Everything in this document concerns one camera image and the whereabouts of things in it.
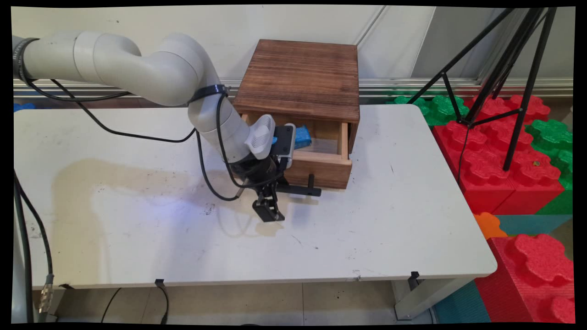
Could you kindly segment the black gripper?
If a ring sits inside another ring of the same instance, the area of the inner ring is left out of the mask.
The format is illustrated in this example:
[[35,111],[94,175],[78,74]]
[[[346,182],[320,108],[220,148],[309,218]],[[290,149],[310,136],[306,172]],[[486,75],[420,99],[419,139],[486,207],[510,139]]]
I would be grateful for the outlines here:
[[241,161],[229,163],[229,174],[235,186],[257,190],[252,208],[264,223],[285,220],[277,204],[277,185],[288,184],[284,177],[286,165],[281,164],[278,156],[264,159],[247,156]]

